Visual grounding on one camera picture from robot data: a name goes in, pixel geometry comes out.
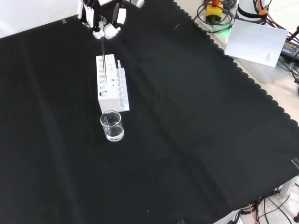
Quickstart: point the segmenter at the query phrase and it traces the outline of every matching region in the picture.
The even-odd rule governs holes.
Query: white paper
[[[225,54],[275,67],[288,31],[235,20]]]

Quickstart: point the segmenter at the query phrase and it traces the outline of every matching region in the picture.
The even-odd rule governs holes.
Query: white wall
[[[77,14],[78,0],[0,0],[0,38]]]

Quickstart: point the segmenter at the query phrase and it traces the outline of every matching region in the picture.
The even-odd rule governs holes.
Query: water
[[[105,127],[104,130],[109,141],[119,141],[125,134],[122,126]]]

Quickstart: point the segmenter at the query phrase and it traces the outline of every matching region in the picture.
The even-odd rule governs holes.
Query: yellow device
[[[206,7],[206,22],[210,22],[210,23],[220,22],[222,17],[223,4],[219,0],[212,0],[209,3],[215,6],[219,6],[221,8],[208,4]]]

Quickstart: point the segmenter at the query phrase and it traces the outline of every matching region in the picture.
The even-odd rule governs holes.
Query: table
[[[200,5],[198,1],[195,0],[190,0],[190,1],[182,1],[182,0],[176,0],[176,3],[183,9],[185,10],[192,18],[195,17],[196,15],[196,10],[198,6]],[[293,14],[293,20],[291,19],[286,19],[286,15],[289,14],[288,9],[283,9],[281,8],[287,7],[288,5],[295,4],[295,1],[290,1],[290,2],[281,2],[281,1],[272,1],[270,11],[271,11],[271,16],[277,21],[279,24],[284,26],[285,28],[289,29],[290,31],[296,30],[297,27],[297,21],[296,14]],[[206,29],[204,24],[199,22],[199,26],[202,27],[203,29]],[[215,36],[214,34],[209,34],[211,38],[214,40],[216,44],[219,45],[221,49],[225,49],[227,45],[227,40],[221,36]],[[254,66],[245,64],[244,61],[240,60],[238,58],[234,58],[235,62],[238,64],[239,68],[242,68],[244,72],[246,72],[250,78],[252,78],[255,83],[258,83],[264,90],[267,91],[269,95],[273,97],[273,100],[277,101],[279,106],[281,106],[286,113],[290,115],[292,119],[295,121],[299,121],[299,97],[298,97],[298,85],[294,83],[293,77],[287,73],[286,71],[280,70],[279,72],[284,72],[287,73],[288,76],[286,78],[282,78],[278,81],[275,81],[273,83],[263,83],[260,81],[258,78],[259,74],[255,74],[251,68],[248,69],[248,66]],[[295,182],[297,180],[297,176],[292,178],[290,181],[285,183],[282,187],[282,192],[280,193],[282,198],[285,198],[290,194],[290,191],[292,187],[294,186]],[[232,220],[235,216],[237,211],[233,211],[230,214],[228,214],[226,217],[223,219],[219,220],[217,224],[224,223],[226,224],[228,220]]]
[[[2,222],[210,224],[298,173],[296,124],[171,0],[128,7],[105,50],[127,74],[118,143],[90,30],[69,18],[1,40]]]

